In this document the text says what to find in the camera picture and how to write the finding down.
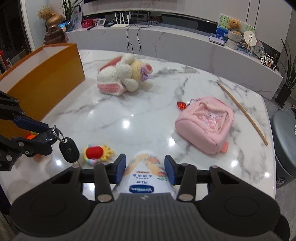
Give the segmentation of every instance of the small box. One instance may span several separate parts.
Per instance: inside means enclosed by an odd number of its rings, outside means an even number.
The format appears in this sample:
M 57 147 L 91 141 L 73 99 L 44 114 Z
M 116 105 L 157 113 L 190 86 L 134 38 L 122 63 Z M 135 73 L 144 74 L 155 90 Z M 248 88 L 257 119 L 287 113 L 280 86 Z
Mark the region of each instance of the small box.
M 76 44 L 45 45 L 5 71 L 0 76 L 0 90 L 17 98 L 27 116 L 41 121 L 84 79 Z M 28 133 L 12 121 L 0 120 L 0 134 L 6 138 Z
M 99 18 L 93 18 L 92 20 L 93 20 L 93 26 L 96 26 L 100 19 Z
M 91 27 L 92 25 L 93 25 L 92 18 L 81 21 L 82 28 L 88 28 L 88 27 Z

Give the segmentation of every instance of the vaseline logo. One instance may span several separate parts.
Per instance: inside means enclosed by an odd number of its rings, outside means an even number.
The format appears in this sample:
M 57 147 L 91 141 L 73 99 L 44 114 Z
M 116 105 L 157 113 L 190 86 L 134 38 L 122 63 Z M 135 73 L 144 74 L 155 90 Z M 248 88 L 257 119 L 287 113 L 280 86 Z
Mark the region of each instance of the vaseline logo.
M 130 186 L 131 193 L 152 193 L 154 192 L 154 187 L 149 185 L 132 185 Z

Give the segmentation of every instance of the pink pouch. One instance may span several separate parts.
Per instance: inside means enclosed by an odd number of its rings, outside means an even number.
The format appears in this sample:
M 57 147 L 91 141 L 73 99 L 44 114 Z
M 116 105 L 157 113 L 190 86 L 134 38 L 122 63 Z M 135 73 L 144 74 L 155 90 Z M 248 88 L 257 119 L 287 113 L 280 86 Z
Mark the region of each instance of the pink pouch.
M 196 99 L 178 116 L 175 127 L 179 135 L 207 154 L 222 149 L 234 114 L 222 101 L 213 97 Z

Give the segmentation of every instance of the marble table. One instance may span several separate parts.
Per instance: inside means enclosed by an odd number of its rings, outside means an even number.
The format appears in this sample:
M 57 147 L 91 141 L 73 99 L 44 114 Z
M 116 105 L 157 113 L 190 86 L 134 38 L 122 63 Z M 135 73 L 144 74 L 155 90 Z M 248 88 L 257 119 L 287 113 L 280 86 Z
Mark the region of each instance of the marble table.
M 125 153 L 129 161 L 142 150 L 153 152 L 163 160 L 170 154 L 177 163 L 190 163 L 198 169 L 212 165 L 227 170 L 275 198 L 275 154 L 270 123 L 263 98 L 238 84 L 211 73 L 146 56 L 137 56 L 151 64 L 153 74 L 139 90 L 120 97 L 102 94 L 96 84 L 97 68 L 121 53 L 102 50 L 80 50 L 86 79 L 67 95 L 43 119 L 54 124 L 65 136 L 75 140 L 78 149 L 88 145 L 108 145 L 115 155 Z M 224 86 L 243 105 L 262 130 L 268 146 L 235 103 L 217 85 Z M 177 101 L 214 96 L 234 111 L 234 123 L 227 141 L 227 153 L 207 155 L 181 138 L 174 122 L 180 113 Z M 0 172 L 0 183 L 9 201 L 71 166 L 55 143 L 49 156 L 22 156 L 10 172 Z M 92 168 L 82 159 L 83 168 Z M 84 195 L 94 200 L 94 184 L 84 185 Z M 197 185 L 197 200 L 207 195 L 206 184 Z

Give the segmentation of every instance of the woven basket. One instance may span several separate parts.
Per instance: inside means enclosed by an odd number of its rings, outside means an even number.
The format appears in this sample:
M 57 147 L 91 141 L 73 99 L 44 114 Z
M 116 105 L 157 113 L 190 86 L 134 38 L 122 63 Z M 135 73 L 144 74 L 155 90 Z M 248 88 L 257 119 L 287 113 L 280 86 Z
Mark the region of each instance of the woven basket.
M 235 41 L 235 42 L 240 42 L 241 39 L 242 39 L 242 36 L 239 35 L 239 34 L 235 34 L 234 32 L 231 32 L 230 30 L 228 31 L 228 34 L 227 34 L 227 37 L 232 40 L 232 41 Z
M 234 50 L 237 50 L 238 45 L 239 45 L 239 43 L 237 43 L 231 39 L 228 39 L 226 42 L 226 46 L 228 46 L 229 48 L 234 49 Z

